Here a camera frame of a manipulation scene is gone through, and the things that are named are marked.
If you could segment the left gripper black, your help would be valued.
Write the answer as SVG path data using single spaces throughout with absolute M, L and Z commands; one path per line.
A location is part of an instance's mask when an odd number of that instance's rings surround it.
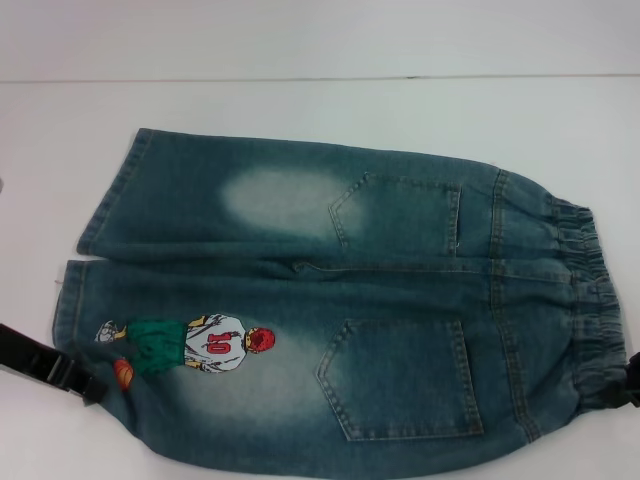
M 83 365 L 4 324 L 0 324 L 0 364 L 89 403 L 100 403 L 106 395 L 106 384 Z

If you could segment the blue denim shorts with print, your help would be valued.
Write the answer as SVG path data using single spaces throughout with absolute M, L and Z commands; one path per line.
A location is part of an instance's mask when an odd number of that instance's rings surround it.
M 626 399 L 592 213 L 487 164 L 143 129 L 77 250 L 54 343 L 154 447 L 377 467 Z

